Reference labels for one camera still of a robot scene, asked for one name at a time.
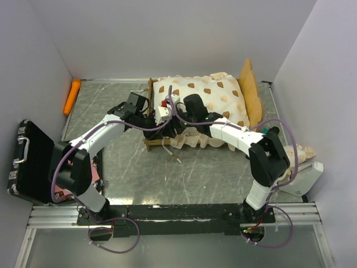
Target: tabletop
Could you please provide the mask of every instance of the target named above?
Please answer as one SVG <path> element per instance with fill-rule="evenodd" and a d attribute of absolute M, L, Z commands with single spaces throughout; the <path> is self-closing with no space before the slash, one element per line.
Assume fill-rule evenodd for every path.
<path fill-rule="evenodd" d="M 131 90 L 147 88 L 147 83 L 83 82 L 64 130 L 72 140 L 96 125 L 107 111 L 126 101 Z M 259 83 L 264 119 L 277 117 L 267 83 Z M 272 122 L 265 126 L 281 125 Z M 279 137 L 286 144 L 284 132 Z M 103 150 L 103 179 L 108 181 L 104 196 L 111 204 L 204 204 L 241 203 L 253 183 L 249 161 L 240 151 L 227 145 L 182 149 L 170 148 L 182 164 L 161 146 L 147 152 L 143 133 L 129 129 L 113 139 Z M 271 202 L 302 202 L 302 198 L 277 191 Z"/>

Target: black case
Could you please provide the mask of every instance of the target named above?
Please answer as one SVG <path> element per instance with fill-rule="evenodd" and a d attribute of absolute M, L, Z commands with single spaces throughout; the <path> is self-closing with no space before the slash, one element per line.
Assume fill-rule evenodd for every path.
<path fill-rule="evenodd" d="M 26 119 L 18 128 L 15 151 L 7 184 L 7 191 L 33 202 L 35 205 L 52 203 L 51 183 L 48 179 L 54 142 L 32 121 Z M 102 190 L 102 152 L 94 161 L 100 177 L 97 191 Z M 71 203 L 65 200 L 61 204 Z"/>

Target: orange tube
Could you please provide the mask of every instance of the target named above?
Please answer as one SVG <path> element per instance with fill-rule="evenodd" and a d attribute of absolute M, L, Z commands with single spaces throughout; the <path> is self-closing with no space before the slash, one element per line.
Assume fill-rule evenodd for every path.
<path fill-rule="evenodd" d="M 79 79 L 73 80 L 71 91 L 69 93 L 65 108 L 63 109 L 63 113 L 66 116 L 69 115 L 69 113 L 72 111 L 74 101 L 76 100 L 76 97 L 77 97 L 77 94 L 78 94 L 78 91 L 79 91 L 81 85 L 82 85 L 82 83 Z"/>

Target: toy bed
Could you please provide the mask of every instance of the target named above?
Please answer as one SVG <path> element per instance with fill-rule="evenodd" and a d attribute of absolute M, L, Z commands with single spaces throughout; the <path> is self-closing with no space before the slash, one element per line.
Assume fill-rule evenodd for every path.
<path fill-rule="evenodd" d="M 255 81 L 252 62 L 250 59 L 245 60 L 244 66 L 239 74 L 239 78 L 237 79 L 237 81 L 240 87 L 240 91 L 242 92 L 242 95 L 244 97 L 245 108 L 247 110 L 249 123 L 251 126 L 255 126 L 263 119 L 263 106 L 262 101 L 259 97 L 257 82 Z M 150 79 L 148 82 L 150 107 L 153 106 L 153 85 L 155 82 L 158 82 L 158 80 Z M 163 142 L 162 140 L 149 141 L 144 139 L 144 144 L 146 145 L 147 151 L 150 151 L 151 146 L 162 145 L 162 143 L 164 145 L 169 145 L 170 139 L 166 138 Z"/>

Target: white wall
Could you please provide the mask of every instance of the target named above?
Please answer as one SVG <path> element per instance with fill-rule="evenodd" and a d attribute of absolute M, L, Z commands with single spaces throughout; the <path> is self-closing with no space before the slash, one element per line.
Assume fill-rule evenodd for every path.
<path fill-rule="evenodd" d="M 338 267 L 357 265 L 357 1 L 318 0 L 273 90 L 297 141 L 325 165 L 316 201 Z"/>
<path fill-rule="evenodd" d="M 77 78 L 238 75 L 273 81 L 316 0 L 30 0 Z"/>
<path fill-rule="evenodd" d="M 6 193 L 18 124 L 58 140 L 71 75 L 27 0 L 1 1 L 0 37 L 0 266 L 14 267 L 32 207 Z"/>

